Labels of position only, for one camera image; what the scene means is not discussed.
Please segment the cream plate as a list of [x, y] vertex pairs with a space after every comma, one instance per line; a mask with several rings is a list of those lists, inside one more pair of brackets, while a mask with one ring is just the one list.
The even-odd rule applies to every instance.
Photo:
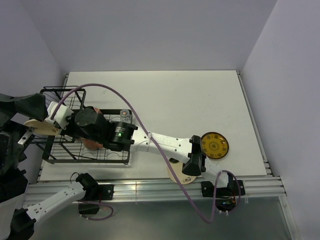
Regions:
[[182, 162], [172, 160], [172, 161], [169, 161], [169, 163], [182, 185], [190, 184], [197, 178], [196, 176], [186, 175], [182, 172], [182, 168], [183, 168]]
[[55, 127], [54, 124], [47, 121], [38, 121], [36, 119], [27, 120], [24, 125], [29, 128], [34, 128], [34, 134], [44, 136], [58, 136], [61, 129]]

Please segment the large pink flower mug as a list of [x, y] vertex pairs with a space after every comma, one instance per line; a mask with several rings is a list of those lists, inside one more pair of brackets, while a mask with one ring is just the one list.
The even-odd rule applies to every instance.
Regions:
[[91, 151], [95, 151], [95, 150], [103, 148], [102, 144], [94, 142], [89, 139], [81, 138], [81, 141], [84, 144], [84, 146]]

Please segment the small pink mug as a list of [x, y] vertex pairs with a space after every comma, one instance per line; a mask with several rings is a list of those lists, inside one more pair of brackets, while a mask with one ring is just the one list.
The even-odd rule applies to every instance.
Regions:
[[101, 110], [100, 110], [100, 109], [98, 109], [98, 108], [94, 107], [94, 108], [93, 108], [93, 110], [94, 110], [96, 113], [98, 113], [98, 114], [101, 114], [101, 115], [102, 115], [102, 112], [101, 112]]

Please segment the clear glass cup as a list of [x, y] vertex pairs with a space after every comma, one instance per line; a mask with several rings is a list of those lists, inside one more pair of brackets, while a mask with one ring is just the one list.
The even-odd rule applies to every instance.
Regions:
[[132, 120], [132, 114], [128, 109], [122, 109], [119, 116], [121, 122], [130, 123]]

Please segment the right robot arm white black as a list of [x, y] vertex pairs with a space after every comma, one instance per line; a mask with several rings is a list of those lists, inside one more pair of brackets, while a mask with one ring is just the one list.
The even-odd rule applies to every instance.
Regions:
[[177, 173], [171, 160], [180, 163], [180, 172], [187, 176], [203, 177], [211, 183], [210, 190], [217, 195], [241, 195], [241, 185], [231, 173], [220, 169], [207, 159], [203, 138], [175, 138], [147, 131], [143, 125], [121, 121], [109, 121], [92, 106], [73, 111], [61, 106], [55, 116], [55, 124], [63, 135], [81, 139], [86, 148], [105, 148], [114, 152], [145, 152], [163, 156], [174, 179]]

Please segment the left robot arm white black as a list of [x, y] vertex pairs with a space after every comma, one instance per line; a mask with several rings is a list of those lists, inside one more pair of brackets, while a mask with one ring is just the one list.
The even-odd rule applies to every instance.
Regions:
[[98, 194], [99, 185], [88, 173], [48, 199], [28, 208], [18, 208], [28, 180], [18, 165], [34, 139], [34, 130], [12, 121], [16, 114], [43, 121], [48, 115], [46, 98], [41, 93], [14, 97], [0, 96], [0, 238], [28, 240], [37, 227], [75, 201], [89, 201]]

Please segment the black yellow ornate plate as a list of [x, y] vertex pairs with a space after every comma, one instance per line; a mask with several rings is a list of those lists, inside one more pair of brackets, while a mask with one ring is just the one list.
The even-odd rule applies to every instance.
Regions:
[[201, 137], [201, 150], [212, 160], [224, 158], [230, 149], [227, 139], [218, 132], [207, 132]]

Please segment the aluminium rail frame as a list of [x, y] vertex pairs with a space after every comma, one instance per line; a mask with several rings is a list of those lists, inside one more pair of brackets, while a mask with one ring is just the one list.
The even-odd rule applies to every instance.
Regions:
[[[200, 91], [192, 90], [186, 100], [185, 110], [191, 119], [204, 110], [210, 100], [209, 93], [215, 96], [226, 96], [229, 102], [225, 104], [226, 113], [215, 126], [220, 130], [236, 130], [236, 125], [227, 119], [244, 122], [243, 129], [248, 132], [248, 141], [252, 143], [253, 157], [245, 157], [248, 169], [244, 170], [234, 160], [228, 160], [225, 167], [237, 174], [237, 178], [244, 182], [245, 195], [241, 197], [242, 204], [248, 204], [250, 198], [277, 198], [280, 211], [283, 214], [292, 240], [300, 239], [300, 233], [294, 220], [287, 199], [282, 179], [274, 176], [267, 159], [256, 122], [243, 86], [240, 72], [237, 70], [164, 70], [164, 71], [72, 71], [64, 84], [77, 86], [84, 83], [98, 82], [122, 91], [129, 87], [128, 97], [137, 97], [141, 103], [147, 96], [141, 90], [141, 84], [146, 84], [146, 90], [151, 91], [156, 84], [167, 88], [169, 84], [181, 88], [186, 93], [190, 88], [188, 83], [198, 85]], [[97, 164], [90, 165], [92, 174], [102, 183], [114, 184], [114, 200], [124, 202], [154, 202], [180, 201], [186, 197], [179, 186], [165, 176], [164, 160], [153, 159], [148, 163], [146, 159], [138, 159], [129, 166], [118, 166], [112, 172], [99, 170]]]

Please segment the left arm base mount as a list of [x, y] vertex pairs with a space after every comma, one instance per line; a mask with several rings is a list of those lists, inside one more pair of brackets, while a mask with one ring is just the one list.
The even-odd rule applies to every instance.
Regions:
[[[104, 205], [103, 201], [110, 201], [113, 199], [114, 185], [101, 184], [90, 190], [85, 194], [85, 197], [78, 203], [78, 213], [82, 218], [91, 221], [102, 221], [110, 218], [113, 215], [114, 209], [110, 205]], [[110, 213], [105, 217], [95, 217], [102, 207], [109, 208]]]

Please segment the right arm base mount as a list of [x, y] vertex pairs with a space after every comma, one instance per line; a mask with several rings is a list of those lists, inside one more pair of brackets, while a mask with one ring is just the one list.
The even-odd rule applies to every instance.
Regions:
[[[214, 190], [216, 188], [213, 183], [210, 181], [202, 181], [200, 185], [202, 197], [214, 197]], [[236, 207], [239, 196], [242, 197], [245, 194], [246, 191], [242, 180], [229, 180], [227, 187], [219, 187], [216, 190], [215, 207], [223, 213], [228, 213]]]

